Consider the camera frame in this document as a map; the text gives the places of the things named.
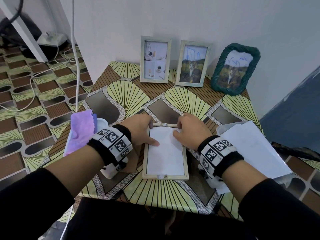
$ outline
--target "hand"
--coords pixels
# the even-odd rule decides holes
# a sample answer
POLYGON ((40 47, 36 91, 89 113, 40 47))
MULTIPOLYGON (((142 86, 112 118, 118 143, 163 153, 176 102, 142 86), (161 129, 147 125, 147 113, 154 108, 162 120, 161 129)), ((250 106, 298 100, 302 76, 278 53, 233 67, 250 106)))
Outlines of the hand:
POLYGON ((173 136, 187 148, 198 150, 199 145, 212 136, 206 125, 190 113, 184 113, 178 118, 178 128, 181 132, 174 131, 173 136))
POLYGON ((148 114, 135 114, 120 123, 131 132, 131 143, 141 145, 148 143, 152 146, 159 146, 159 142, 147 134, 147 127, 153 128, 152 117, 148 114))

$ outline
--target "black pants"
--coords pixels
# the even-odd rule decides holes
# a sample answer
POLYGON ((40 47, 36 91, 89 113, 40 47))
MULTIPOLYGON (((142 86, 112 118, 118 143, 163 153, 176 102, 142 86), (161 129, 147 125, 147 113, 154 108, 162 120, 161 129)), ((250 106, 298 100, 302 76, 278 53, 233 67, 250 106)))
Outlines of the black pants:
MULTIPOLYGON (((148 239, 154 236, 165 237, 164 233, 164 222, 152 218, 142 205, 84 197, 68 224, 64 239, 148 239)), ((170 235, 174 236, 256 239, 244 222, 194 213, 187 213, 183 217, 170 235)))

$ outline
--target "paper sheet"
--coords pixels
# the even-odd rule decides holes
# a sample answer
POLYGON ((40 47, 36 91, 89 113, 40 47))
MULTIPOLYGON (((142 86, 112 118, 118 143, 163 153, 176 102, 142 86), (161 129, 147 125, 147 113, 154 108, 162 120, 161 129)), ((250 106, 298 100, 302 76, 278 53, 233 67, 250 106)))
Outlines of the paper sheet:
POLYGON ((182 145, 172 135, 177 128, 157 126, 150 130, 150 137, 160 145, 149 145, 147 174, 184 175, 182 145))
MULTIPOLYGON (((267 177, 275 179, 291 173, 291 169, 252 121, 234 125, 221 137, 231 142, 246 162, 267 177)), ((230 190, 223 184, 217 188, 217 192, 223 194, 230 190)))

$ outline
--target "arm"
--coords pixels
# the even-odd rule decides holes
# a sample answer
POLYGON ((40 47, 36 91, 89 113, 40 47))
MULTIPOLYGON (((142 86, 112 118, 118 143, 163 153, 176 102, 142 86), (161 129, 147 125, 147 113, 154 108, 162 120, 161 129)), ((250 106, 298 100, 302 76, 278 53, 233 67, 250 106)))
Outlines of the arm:
MULTIPOLYGON (((159 145, 147 134, 148 124, 151 128, 153 125, 151 116, 134 115, 121 124, 129 129, 133 144, 159 145)), ((8 186, 0 192, 2 216, 5 216, 2 232, 9 233, 14 222, 19 228, 16 238, 28 234, 28 238, 37 239, 70 208, 74 197, 104 165, 99 153, 86 145, 8 186), (26 212, 24 206, 32 210, 26 212)))
MULTIPOLYGON (((213 137, 202 121, 188 113, 179 117, 178 127, 181 132, 174 131, 173 136, 199 152, 213 137)), ((296 238, 302 232, 316 234, 317 227, 312 226, 320 224, 318 214, 246 161, 237 158, 234 163, 226 162, 234 157, 243 159, 238 152, 232 152, 223 157, 214 171, 220 172, 218 176, 240 203, 239 214, 258 239, 274 239, 275 234, 286 239, 296 238)))

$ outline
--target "green wicker frame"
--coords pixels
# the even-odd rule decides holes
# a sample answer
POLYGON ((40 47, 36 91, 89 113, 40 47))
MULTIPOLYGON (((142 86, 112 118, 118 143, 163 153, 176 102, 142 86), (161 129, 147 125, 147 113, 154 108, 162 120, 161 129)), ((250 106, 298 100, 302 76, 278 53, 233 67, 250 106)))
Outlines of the green wicker frame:
POLYGON ((219 58, 218 64, 217 64, 216 68, 214 69, 214 73, 211 78, 211 88, 215 91, 223 92, 225 94, 230 94, 232 96, 235 96, 235 95, 242 93, 245 90, 247 83, 249 81, 249 78, 251 77, 252 73, 254 72, 254 69, 256 68, 259 60, 260 60, 260 51, 257 48, 241 45, 238 43, 229 44, 226 48, 224 48, 224 50, 219 58), (217 85, 218 77, 219 77, 219 74, 220 74, 223 66, 225 65, 226 58, 227 58, 228 54, 233 50, 236 50, 238 52, 249 53, 253 57, 253 60, 250 62, 245 75, 241 79, 241 83, 240 83, 239 87, 235 90, 223 88, 223 87, 220 87, 217 85))

